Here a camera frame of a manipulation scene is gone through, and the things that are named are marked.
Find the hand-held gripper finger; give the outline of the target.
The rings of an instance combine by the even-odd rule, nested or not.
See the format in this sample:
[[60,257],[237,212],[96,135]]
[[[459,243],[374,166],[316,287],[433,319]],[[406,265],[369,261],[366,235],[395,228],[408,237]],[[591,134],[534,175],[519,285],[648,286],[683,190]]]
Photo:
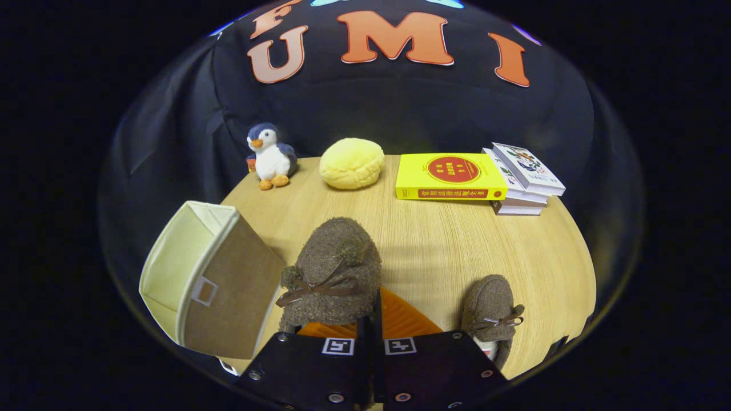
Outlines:
[[366,410],[372,404],[370,323],[365,335],[277,332],[239,377],[239,388],[276,410]]
[[381,297],[374,314],[374,401],[384,410],[477,409],[509,389],[465,331],[386,339]]

